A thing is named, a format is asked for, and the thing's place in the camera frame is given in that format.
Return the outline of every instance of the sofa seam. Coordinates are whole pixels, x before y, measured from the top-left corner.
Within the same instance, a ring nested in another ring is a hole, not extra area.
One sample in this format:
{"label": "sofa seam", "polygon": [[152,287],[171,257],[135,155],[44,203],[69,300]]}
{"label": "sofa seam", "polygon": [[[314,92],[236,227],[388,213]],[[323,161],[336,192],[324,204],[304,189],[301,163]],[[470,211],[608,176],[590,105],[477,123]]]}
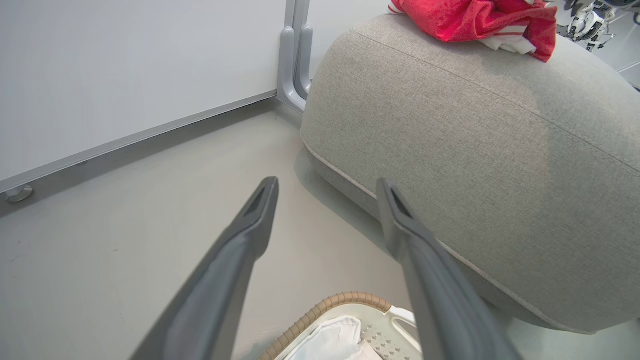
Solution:
{"label": "sofa seam", "polygon": [[[302,134],[302,131],[300,131],[300,137],[302,138],[302,142],[304,143],[305,147],[307,148],[307,150],[309,151],[309,153],[311,153],[311,155],[313,155],[313,157],[315,157],[316,159],[318,159],[321,163],[325,164],[327,167],[329,167],[331,170],[335,171],[338,175],[340,175],[341,177],[343,177],[346,181],[349,181],[353,186],[361,189],[362,191],[364,191],[367,195],[370,195],[373,199],[377,200],[377,196],[369,191],[369,189],[367,189],[364,185],[360,184],[358,181],[356,181],[355,179],[353,179],[352,177],[348,176],[345,172],[343,172],[340,168],[336,167],[335,165],[332,165],[331,163],[329,163],[328,161],[326,161],[322,156],[320,156],[318,153],[316,153],[311,146],[309,145],[309,143],[307,142],[307,140],[305,139],[304,135]],[[438,243],[448,252],[450,253],[452,256],[454,256],[456,259],[460,260],[463,264],[467,265],[469,268],[471,268],[473,271],[475,271],[478,275],[480,275],[483,279],[485,279],[486,281],[488,281],[491,285],[495,286],[496,288],[498,288],[498,290],[502,291],[505,295],[507,295],[508,297],[512,298],[515,302],[517,302],[518,304],[520,304],[522,307],[524,307],[526,310],[530,311],[531,313],[533,313],[534,315],[536,315],[540,320],[543,320],[544,322],[546,322],[547,324],[556,327],[557,329],[560,330],[564,330],[564,331],[570,331],[570,332],[575,332],[578,334],[594,334],[595,332],[589,332],[589,331],[582,331],[582,330],[578,330],[578,329],[574,329],[572,327],[569,327],[567,325],[564,325],[562,323],[559,323],[553,319],[551,319],[551,317],[549,317],[548,315],[546,315],[545,313],[543,313],[540,309],[538,309],[536,306],[532,305],[531,303],[529,303],[528,301],[524,300],[520,295],[518,295],[518,293],[516,293],[515,291],[511,290],[510,288],[508,288],[507,286],[503,285],[501,282],[499,282],[498,280],[494,279],[492,276],[489,276],[486,272],[482,271],[480,268],[478,268],[477,266],[475,266],[473,263],[471,263],[467,258],[465,258],[464,256],[462,256],[461,254],[459,254],[458,252],[456,252],[454,249],[450,248],[449,246],[447,246],[445,243],[443,243],[442,241],[440,241],[438,238],[436,238],[436,240],[438,241]]]}
{"label": "sofa seam", "polygon": [[640,177],[640,167],[638,165],[636,165],[633,161],[627,160],[626,158],[624,158],[623,156],[620,156],[619,154],[616,154],[615,152],[609,150],[608,148],[604,147],[602,144],[596,142],[595,140],[589,138],[588,136],[582,135],[580,133],[578,133],[577,131],[569,131],[565,128],[563,128],[562,126],[556,124],[555,122],[551,121],[550,119],[537,114],[535,112],[533,112],[532,110],[526,108],[523,104],[520,104],[519,102],[516,102],[514,100],[508,99],[500,94],[495,93],[494,91],[487,89],[481,85],[478,85],[468,79],[462,78],[461,76],[448,71],[446,69],[443,69],[437,65],[434,65],[432,63],[426,62],[424,60],[421,60],[419,58],[416,58],[413,55],[407,54],[405,52],[402,52],[398,49],[394,49],[393,47],[390,47],[389,45],[386,44],[382,44],[381,42],[375,41],[359,32],[357,32],[354,29],[351,30],[352,33],[369,40],[370,42],[376,44],[377,46],[381,46],[381,47],[385,47],[393,52],[405,55],[409,58],[411,58],[413,61],[417,61],[420,64],[423,65],[429,65],[430,67],[433,67],[434,69],[438,69],[441,70],[443,72],[446,72],[452,76],[454,76],[454,80],[459,82],[459,83],[465,83],[465,84],[471,84],[477,88],[480,88],[482,90],[484,90],[485,92],[491,94],[492,96],[502,99],[504,101],[507,102],[508,105],[510,105],[513,109],[524,113],[524,114],[528,114],[528,115],[533,115],[534,117],[536,117],[538,120],[541,120],[541,122],[543,123],[547,123],[548,125],[550,125],[551,129],[560,134],[563,135],[565,137],[568,137],[571,141],[574,141],[576,143],[578,143],[579,145],[589,149],[591,152],[594,152],[595,154],[598,154],[600,157],[604,156],[605,160],[607,160],[609,163],[612,163],[613,165],[616,165],[617,167],[620,167],[622,169],[624,169],[625,171],[629,172],[630,174],[632,174],[633,176],[637,176]]}

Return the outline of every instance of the gray floor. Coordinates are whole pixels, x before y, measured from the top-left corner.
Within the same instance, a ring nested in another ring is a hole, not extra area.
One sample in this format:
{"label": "gray floor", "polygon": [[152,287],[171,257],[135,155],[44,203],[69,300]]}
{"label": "gray floor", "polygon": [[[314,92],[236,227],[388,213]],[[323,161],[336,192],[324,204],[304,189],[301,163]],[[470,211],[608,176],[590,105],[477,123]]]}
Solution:
{"label": "gray floor", "polygon": [[[127,359],[263,177],[280,179],[234,359],[254,360],[316,302],[368,291],[409,308],[378,223],[312,171],[301,118],[275,100],[33,183],[0,203],[0,359]],[[594,336],[493,310],[526,359],[637,359],[640,326]]]}

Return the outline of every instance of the white fabric in basket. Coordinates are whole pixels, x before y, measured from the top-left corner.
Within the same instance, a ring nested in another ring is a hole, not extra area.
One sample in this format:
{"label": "white fabric in basket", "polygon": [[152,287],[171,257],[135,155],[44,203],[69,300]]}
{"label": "white fabric in basket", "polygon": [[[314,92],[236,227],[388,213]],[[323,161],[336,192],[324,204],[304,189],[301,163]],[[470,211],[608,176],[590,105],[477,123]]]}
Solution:
{"label": "white fabric in basket", "polygon": [[380,360],[373,349],[360,343],[360,320],[340,316],[322,323],[285,360]]}

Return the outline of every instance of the whiteboard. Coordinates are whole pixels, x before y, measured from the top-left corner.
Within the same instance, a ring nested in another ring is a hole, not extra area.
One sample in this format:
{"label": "whiteboard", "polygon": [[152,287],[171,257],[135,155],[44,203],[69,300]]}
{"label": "whiteboard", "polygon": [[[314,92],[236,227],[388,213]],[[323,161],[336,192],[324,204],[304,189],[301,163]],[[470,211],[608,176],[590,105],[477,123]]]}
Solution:
{"label": "whiteboard", "polygon": [[314,29],[309,76],[341,34],[372,17],[387,13],[389,0],[310,0],[307,24]]}
{"label": "whiteboard", "polygon": [[0,3],[0,181],[276,89],[286,0]]}

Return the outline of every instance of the basket handle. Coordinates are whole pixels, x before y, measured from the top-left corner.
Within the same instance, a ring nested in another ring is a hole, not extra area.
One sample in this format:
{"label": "basket handle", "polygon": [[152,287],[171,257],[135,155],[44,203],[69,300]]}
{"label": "basket handle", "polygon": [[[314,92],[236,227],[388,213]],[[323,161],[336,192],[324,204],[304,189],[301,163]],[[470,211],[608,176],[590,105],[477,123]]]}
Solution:
{"label": "basket handle", "polygon": [[398,324],[398,320],[402,320],[414,328],[418,328],[418,325],[415,323],[415,316],[409,310],[401,309],[399,307],[392,306],[389,309],[389,315],[391,320],[391,326],[409,343],[411,346],[415,347],[418,351],[422,352],[422,347],[420,343],[409,334],[406,330],[404,330],[400,324]]}

